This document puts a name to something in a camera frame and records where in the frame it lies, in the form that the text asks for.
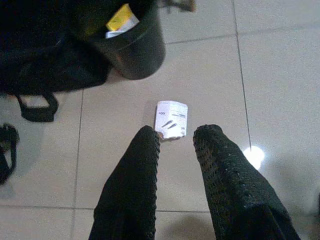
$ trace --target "bag strap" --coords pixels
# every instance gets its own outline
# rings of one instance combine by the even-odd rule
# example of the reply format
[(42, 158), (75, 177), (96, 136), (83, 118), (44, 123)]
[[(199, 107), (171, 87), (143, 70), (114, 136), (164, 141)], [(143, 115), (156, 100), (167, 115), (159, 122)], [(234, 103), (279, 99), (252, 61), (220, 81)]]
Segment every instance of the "bag strap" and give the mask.
[[(18, 141), (19, 135), (13, 126), (4, 124), (3, 127), (0, 127), (0, 185), (4, 184), (16, 169)], [(11, 167), (5, 157), (7, 148), (10, 148), (11, 151)]]
[(58, 110), (58, 101), (52, 92), (44, 92), (42, 96), (48, 102), (48, 107), (28, 107), (21, 99), (19, 94), (15, 95), (18, 99), (21, 116), (31, 122), (53, 122), (55, 113)]

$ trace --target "white paper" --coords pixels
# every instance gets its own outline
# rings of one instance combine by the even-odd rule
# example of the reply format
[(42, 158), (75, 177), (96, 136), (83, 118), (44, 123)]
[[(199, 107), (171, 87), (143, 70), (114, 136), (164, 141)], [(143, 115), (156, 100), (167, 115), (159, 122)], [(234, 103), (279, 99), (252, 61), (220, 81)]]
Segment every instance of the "white paper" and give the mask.
[(134, 14), (132, 14), (132, 16), (128, 19), (128, 21), (126, 21), (126, 23), (123, 24), (122, 27), (120, 27), (117, 31), (107, 31), (105, 33), (105, 38), (109, 39), (109, 38), (118, 36), (120, 34), (123, 34), (129, 31), (130, 29), (132, 29), (138, 23), (139, 23), (138, 18)]
[(156, 107), (154, 130), (166, 139), (187, 135), (188, 106), (177, 101), (159, 101)]

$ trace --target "black trash bin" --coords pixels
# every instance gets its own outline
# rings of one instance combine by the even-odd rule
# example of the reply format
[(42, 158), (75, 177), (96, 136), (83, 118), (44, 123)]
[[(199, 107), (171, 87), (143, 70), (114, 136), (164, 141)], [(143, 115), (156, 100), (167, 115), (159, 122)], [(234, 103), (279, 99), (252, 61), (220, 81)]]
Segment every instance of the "black trash bin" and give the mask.
[[(77, 28), (73, 32), (93, 44), (124, 77), (143, 79), (159, 69), (166, 51), (155, 0), (100, 0), (80, 7), (83, 2), (77, 4), (78, 7), (72, 6), (73, 23), (76, 20), (73, 28)], [(124, 4), (129, 4), (139, 23), (123, 34), (105, 39), (105, 24)]]

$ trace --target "floor tile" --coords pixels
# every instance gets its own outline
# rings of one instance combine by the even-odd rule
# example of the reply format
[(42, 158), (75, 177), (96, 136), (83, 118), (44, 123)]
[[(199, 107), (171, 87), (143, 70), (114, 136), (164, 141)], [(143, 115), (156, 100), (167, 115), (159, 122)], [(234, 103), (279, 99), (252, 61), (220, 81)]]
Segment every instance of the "floor tile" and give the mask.
[(72, 210), (0, 207), (0, 239), (70, 239)]
[[(88, 239), (93, 224), (93, 210), (76, 210), (73, 240)], [(214, 240), (210, 213), (157, 212), (156, 240)]]
[(292, 216), (292, 224), (301, 240), (320, 239), (319, 216)]
[(234, 0), (239, 33), (320, 25), (318, 0)]
[(76, 209), (74, 216), (73, 240), (87, 240), (94, 223), (94, 211)]
[(251, 142), (291, 213), (318, 212), (320, 28), (240, 38)]
[(197, 0), (195, 12), (162, 7), (159, 15), (166, 43), (235, 34), (230, 0)]
[(208, 211), (193, 132), (219, 124), (242, 149), (249, 146), (234, 37), (170, 44), (161, 69), (143, 80), (115, 71), (106, 84), (86, 89), (80, 133), (78, 208), (94, 208), (105, 181), (136, 132), (153, 126), (158, 101), (187, 104), (187, 136), (160, 147), (158, 210)]
[(0, 205), (72, 207), (76, 176), (82, 91), (59, 93), (54, 122), (21, 117), (15, 98), (0, 99), (0, 121), (20, 136), (17, 167), (0, 186)]

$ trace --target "black bag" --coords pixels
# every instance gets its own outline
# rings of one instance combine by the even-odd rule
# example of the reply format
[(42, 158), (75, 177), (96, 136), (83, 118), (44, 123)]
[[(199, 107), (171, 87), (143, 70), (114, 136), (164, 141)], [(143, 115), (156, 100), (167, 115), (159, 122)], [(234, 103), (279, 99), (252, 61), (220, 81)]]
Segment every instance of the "black bag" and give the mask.
[[(0, 92), (17, 97), (22, 117), (52, 122), (59, 105), (54, 92), (107, 80), (106, 58), (63, 27), (63, 0), (8, 0), (0, 7)], [(21, 95), (42, 95), (49, 106), (28, 107)]]
[[(0, 127), (0, 185), (6, 182), (16, 168), (18, 141), (19, 135), (13, 126), (4, 124), (3, 127)], [(11, 151), (11, 167), (5, 157), (5, 152), (9, 150)]]

